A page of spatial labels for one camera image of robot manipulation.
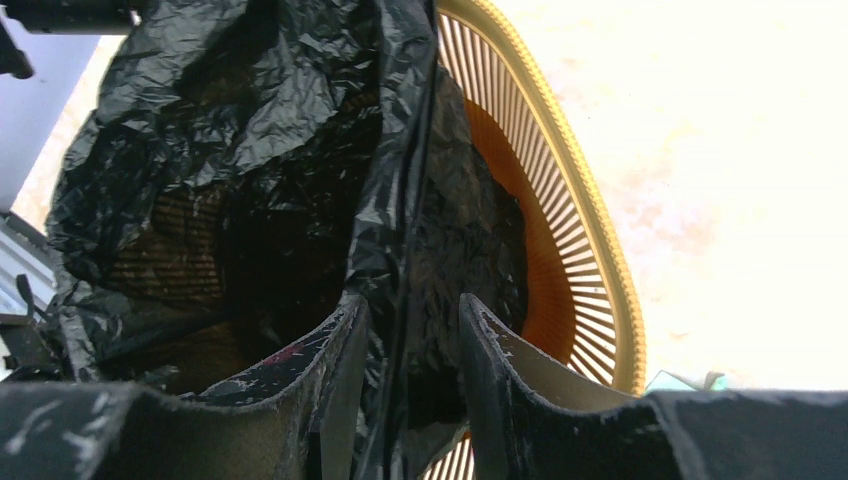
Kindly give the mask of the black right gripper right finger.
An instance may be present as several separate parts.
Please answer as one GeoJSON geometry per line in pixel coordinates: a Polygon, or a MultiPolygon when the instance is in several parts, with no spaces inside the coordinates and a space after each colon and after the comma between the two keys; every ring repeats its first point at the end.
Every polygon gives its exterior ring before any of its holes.
{"type": "Polygon", "coordinates": [[[566,368],[475,296],[459,307],[480,479],[843,479],[847,396],[780,390],[633,397],[566,368]]]}

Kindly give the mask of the black plastic trash bag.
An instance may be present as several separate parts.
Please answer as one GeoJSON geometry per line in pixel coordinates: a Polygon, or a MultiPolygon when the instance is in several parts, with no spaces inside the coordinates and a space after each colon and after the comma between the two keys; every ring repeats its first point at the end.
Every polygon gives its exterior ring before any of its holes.
{"type": "Polygon", "coordinates": [[[467,420],[459,300],[528,310],[524,218],[438,64],[431,1],[152,1],[47,220],[74,378],[199,391],[371,312],[362,479],[413,479],[467,420]]]}

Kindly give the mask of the yellow ribbed trash bin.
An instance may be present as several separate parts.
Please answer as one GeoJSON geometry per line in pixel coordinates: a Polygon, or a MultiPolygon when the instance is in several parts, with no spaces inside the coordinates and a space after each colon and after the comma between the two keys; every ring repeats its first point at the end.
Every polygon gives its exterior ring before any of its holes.
{"type": "Polygon", "coordinates": [[[522,337],[580,379],[639,394],[644,325],[585,158],[517,30],[489,1],[439,5],[439,55],[463,91],[474,146],[522,209],[522,337]]]}

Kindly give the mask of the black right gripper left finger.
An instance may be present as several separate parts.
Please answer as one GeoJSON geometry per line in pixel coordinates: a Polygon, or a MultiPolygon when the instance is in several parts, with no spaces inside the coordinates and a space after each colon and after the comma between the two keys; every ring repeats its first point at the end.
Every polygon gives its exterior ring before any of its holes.
{"type": "Polygon", "coordinates": [[[5,382],[5,479],[347,479],[369,308],[346,297],[308,335],[201,395],[134,383],[5,382]]]}

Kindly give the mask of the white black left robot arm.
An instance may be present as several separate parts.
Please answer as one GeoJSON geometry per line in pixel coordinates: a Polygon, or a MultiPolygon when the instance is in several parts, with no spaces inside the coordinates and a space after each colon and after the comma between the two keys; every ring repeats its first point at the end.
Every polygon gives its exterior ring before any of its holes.
{"type": "Polygon", "coordinates": [[[32,34],[117,35],[137,24],[148,1],[8,0],[1,13],[32,34]]]}

